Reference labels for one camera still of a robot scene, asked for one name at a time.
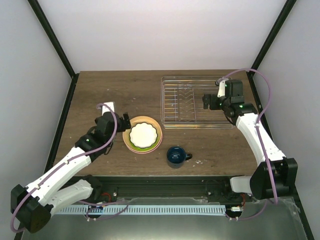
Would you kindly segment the dark blue mug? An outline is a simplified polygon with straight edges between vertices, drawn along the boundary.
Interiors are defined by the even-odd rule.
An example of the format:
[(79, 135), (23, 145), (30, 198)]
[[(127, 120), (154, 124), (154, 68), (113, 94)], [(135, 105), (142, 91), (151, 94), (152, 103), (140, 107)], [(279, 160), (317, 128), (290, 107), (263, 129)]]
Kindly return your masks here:
[(193, 157), (191, 153), (187, 153), (180, 146), (172, 146), (166, 152), (166, 161), (169, 167), (178, 169), (183, 166), (185, 161)]

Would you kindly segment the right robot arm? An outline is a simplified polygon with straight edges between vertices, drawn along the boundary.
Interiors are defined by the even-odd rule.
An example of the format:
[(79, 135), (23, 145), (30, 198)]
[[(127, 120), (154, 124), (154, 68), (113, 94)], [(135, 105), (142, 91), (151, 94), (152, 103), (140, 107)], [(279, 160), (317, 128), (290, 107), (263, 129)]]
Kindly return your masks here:
[(255, 157), (257, 168), (251, 176), (235, 176), (222, 188), (229, 202), (245, 193), (258, 200), (276, 200), (292, 193), (298, 172), (294, 158), (288, 158), (275, 145), (261, 123), (255, 106), (245, 102), (241, 80), (222, 78), (216, 81), (217, 93), (202, 97), (204, 109), (222, 111), (226, 119), (242, 133)]

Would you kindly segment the metal wire dish rack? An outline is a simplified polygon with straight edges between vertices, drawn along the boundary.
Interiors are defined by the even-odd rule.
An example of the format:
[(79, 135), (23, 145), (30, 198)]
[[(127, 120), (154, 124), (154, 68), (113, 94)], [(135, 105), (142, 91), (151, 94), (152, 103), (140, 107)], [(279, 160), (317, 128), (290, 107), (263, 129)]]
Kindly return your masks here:
[(217, 94), (219, 76), (164, 76), (160, 119), (166, 129), (232, 129), (220, 110), (203, 108), (205, 94)]

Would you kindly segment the white scalloped bowl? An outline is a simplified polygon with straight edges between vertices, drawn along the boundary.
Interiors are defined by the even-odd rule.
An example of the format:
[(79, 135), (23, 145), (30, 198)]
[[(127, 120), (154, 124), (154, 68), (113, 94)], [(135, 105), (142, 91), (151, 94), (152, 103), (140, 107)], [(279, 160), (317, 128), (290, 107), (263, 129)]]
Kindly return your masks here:
[(129, 133), (130, 142), (137, 148), (145, 149), (151, 147), (157, 141), (158, 133), (152, 124), (137, 123)]

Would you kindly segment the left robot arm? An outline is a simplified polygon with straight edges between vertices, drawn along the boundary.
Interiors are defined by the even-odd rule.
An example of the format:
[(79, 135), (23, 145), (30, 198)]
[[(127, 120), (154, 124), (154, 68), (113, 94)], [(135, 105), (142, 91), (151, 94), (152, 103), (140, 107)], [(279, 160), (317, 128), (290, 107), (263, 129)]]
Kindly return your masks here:
[(36, 233), (53, 215), (76, 202), (103, 207), (103, 203), (97, 203), (102, 196), (102, 184), (94, 176), (84, 176), (68, 187), (64, 185), (98, 157), (107, 155), (116, 134), (130, 128), (128, 113), (120, 117), (107, 111), (95, 119), (95, 126), (48, 172), (27, 186), (16, 185), (10, 193), (11, 231)]

